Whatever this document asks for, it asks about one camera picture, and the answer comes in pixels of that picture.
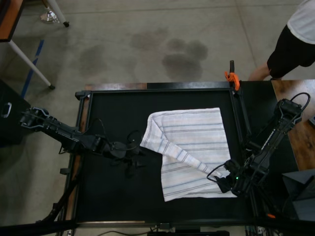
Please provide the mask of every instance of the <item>white towel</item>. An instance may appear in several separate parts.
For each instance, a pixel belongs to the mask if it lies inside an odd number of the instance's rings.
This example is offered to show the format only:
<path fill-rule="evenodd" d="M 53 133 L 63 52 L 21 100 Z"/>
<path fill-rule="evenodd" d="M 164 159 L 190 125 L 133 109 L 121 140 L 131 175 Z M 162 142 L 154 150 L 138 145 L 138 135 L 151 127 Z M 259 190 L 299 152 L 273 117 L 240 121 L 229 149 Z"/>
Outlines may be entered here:
<path fill-rule="evenodd" d="M 207 174 L 230 159 L 219 108 L 156 112 L 149 116 L 141 146 L 163 155 L 164 200 L 235 197 L 221 193 Z M 213 175 L 225 177 L 224 167 Z"/>

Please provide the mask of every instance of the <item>person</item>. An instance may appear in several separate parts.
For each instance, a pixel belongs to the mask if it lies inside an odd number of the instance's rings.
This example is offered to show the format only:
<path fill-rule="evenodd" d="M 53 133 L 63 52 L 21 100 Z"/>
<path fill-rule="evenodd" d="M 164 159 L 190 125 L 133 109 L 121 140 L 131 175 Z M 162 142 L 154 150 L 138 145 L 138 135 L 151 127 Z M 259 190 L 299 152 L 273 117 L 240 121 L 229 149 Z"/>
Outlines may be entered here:
<path fill-rule="evenodd" d="M 268 61 L 250 75 L 249 81 L 261 81 L 268 76 L 281 79 L 299 65 L 308 67 L 314 61 L 315 0 L 305 0 L 289 19 Z"/>

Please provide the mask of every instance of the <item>blue tape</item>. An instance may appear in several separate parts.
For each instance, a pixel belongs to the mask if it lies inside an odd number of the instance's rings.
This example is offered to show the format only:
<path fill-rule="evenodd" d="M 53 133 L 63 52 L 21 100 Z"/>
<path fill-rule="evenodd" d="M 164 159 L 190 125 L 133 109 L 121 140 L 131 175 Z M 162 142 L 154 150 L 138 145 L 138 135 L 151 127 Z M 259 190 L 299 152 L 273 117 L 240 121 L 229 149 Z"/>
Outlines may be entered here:
<path fill-rule="evenodd" d="M 43 45 L 44 45 L 44 39 L 42 39 L 40 42 L 39 42 L 39 46 L 37 48 L 37 51 L 36 51 L 36 54 L 35 56 L 39 56 L 40 52 L 41 52 L 41 49 L 43 48 Z"/>
<path fill-rule="evenodd" d="M 33 64 L 36 65 L 38 61 L 38 58 L 36 58 L 34 61 L 33 61 Z M 28 73 L 28 76 L 26 77 L 26 81 L 24 83 L 24 86 L 23 86 L 23 89 L 22 89 L 22 93 L 21 93 L 21 97 L 24 98 L 25 97 L 25 94 L 26 94 L 26 91 L 28 90 L 28 87 L 30 85 L 30 82 L 31 82 L 31 78 L 33 76 L 33 73 L 34 71 L 32 69 L 29 70 L 29 73 Z"/>
<path fill-rule="evenodd" d="M 37 57 L 34 61 L 33 61 L 33 64 L 36 65 L 37 61 L 38 61 L 38 56 L 41 52 L 41 49 L 43 48 L 43 45 L 44 45 L 44 39 L 42 39 L 40 42 L 39 42 L 39 46 L 37 48 L 37 51 L 36 51 L 36 54 L 35 56 Z M 26 77 L 26 81 L 24 83 L 24 86 L 23 86 L 23 89 L 22 89 L 22 93 L 21 93 L 21 97 L 24 98 L 25 97 L 25 94 L 28 90 L 28 87 L 30 85 L 30 82 L 31 82 L 31 78 L 33 76 L 33 73 L 34 71 L 32 69 L 29 70 L 29 73 L 28 73 L 28 76 Z"/>

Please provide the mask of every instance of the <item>black tabletop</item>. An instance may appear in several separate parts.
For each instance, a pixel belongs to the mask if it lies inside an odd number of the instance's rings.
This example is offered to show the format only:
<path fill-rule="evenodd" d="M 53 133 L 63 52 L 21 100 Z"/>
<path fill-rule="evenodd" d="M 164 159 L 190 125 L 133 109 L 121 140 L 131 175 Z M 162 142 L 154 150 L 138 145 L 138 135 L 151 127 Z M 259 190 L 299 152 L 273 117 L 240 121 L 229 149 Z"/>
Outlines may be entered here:
<path fill-rule="evenodd" d="M 155 84 L 153 89 L 175 89 L 174 84 Z M 244 99 L 252 130 L 264 125 L 272 116 L 277 103 L 270 82 L 242 83 Z M 92 94 L 89 123 L 100 118 L 109 139 L 126 141 L 135 129 L 143 133 L 148 116 L 153 112 L 220 107 L 231 158 L 242 161 L 230 92 L 218 90 L 169 90 L 96 92 Z M 100 133 L 95 123 L 89 132 Z M 100 156 L 84 156 L 76 220 L 180 222 L 202 219 L 252 219 L 250 201 L 238 198 L 183 198 L 164 202 L 160 181 L 161 155 L 144 149 L 145 156 L 132 178 L 125 177 L 126 167 L 112 166 Z M 297 170 L 288 139 L 284 139 L 271 161 L 274 173 Z"/>

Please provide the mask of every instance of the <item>drawer handle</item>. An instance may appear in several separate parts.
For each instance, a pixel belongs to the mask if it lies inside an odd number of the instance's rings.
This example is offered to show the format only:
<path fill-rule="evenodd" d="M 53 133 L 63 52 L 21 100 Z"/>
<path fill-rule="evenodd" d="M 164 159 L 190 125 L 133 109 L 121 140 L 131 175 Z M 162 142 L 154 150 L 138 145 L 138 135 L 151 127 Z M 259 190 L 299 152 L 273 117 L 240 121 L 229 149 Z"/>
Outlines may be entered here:
<path fill-rule="evenodd" d="M 7 112 L 6 114 L 3 114 L 4 109 L 5 109 L 6 106 L 9 106 L 8 112 Z M 1 117 L 2 117 L 2 118 L 7 118 L 7 117 L 10 115 L 11 108 L 12 108 L 12 103 L 10 103 L 10 102 L 6 103 L 6 104 L 4 105 L 4 107 L 3 107 L 3 109 L 2 109 Z"/>

